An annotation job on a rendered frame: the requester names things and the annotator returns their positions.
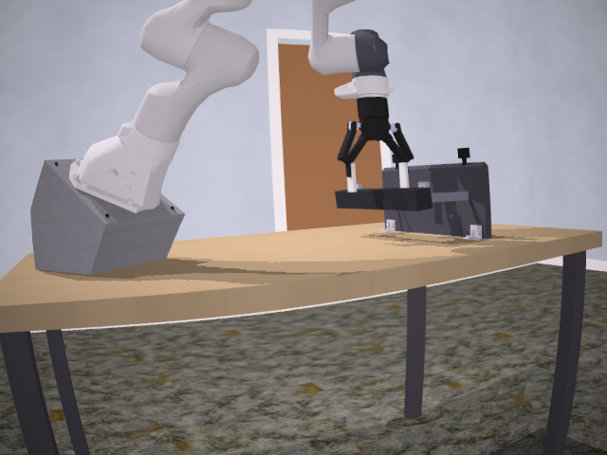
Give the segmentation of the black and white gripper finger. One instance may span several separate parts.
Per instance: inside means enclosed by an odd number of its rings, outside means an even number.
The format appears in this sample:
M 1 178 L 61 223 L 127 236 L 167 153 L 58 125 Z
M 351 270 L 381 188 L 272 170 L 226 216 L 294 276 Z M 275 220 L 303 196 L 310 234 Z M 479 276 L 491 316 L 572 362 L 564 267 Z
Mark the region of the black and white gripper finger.
M 395 143 L 394 138 L 391 136 L 385 126 L 380 126 L 380 130 L 386 136 L 386 138 L 382 141 L 386 143 L 386 145 L 390 148 L 390 150 L 400 162 L 398 163 L 400 188 L 409 188 L 408 162 L 414 159 L 414 155 L 401 132 L 400 124 L 391 124 L 391 131 L 393 132 L 393 135 L 398 145 Z
M 340 147 L 340 152 L 337 157 L 339 161 L 345 163 L 348 192 L 357 191 L 356 167 L 355 163 L 353 162 L 359 155 L 366 142 L 371 138 L 372 134 L 377 129 L 376 125 L 373 125 L 365 136 L 363 135 L 363 133 L 361 133 L 358 138 L 358 141 L 351 149 L 358 128 L 361 128 L 360 123 L 358 122 L 350 121 L 347 123 L 347 133 L 345 135 L 344 141 Z

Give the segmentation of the black rectangular bar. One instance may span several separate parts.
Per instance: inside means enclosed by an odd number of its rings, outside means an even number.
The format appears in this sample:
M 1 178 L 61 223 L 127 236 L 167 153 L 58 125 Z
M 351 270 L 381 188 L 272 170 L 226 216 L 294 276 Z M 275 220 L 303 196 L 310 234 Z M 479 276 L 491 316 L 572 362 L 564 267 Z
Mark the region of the black rectangular bar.
M 386 209 L 420 211 L 432 209 L 431 188 L 357 189 L 335 191 L 337 209 Z M 421 190 L 422 189 L 422 190 Z

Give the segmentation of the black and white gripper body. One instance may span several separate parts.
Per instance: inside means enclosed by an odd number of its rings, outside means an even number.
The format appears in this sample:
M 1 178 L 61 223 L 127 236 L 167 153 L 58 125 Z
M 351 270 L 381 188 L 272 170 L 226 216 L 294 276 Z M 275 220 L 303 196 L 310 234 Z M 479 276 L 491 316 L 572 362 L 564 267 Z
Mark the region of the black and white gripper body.
M 376 132 L 369 140 L 383 140 L 386 136 L 381 132 L 380 126 L 385 126 L 388 132 L 391 129 L 389 123 L 388 100 L 383 97 L 364 97 L 357 99 L 358 114 L 361 132 L 365 136 L 371 126 L 376 125 Z

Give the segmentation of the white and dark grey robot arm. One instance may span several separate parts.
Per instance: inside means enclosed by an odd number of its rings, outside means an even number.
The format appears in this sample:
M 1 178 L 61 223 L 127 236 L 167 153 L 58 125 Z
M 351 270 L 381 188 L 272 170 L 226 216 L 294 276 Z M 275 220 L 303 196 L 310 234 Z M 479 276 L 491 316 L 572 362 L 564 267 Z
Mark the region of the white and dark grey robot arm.
M 329 13 L 353 1 L 311 0 L 308 59 L 322 75 L 353 72 L 351 82 L 334 89 L 339 98 L 388 97 L 393 93 L 384 71 L 388 47 L 377 32 L 328 34 Z M 141 48 L 187 74 L 182 81 L 152 86 L 117 136 L 93 144 L 83 160 L 76 158 L 69 173 L 74 188 L 134 213 L 159 205 L 166 172 L 196 108 L 210 95 L 245 82 L 257 68 L 256 45 L 209 22 L 214 13 L 245 9 L 251 2 L 183 0 L 145 22 Z

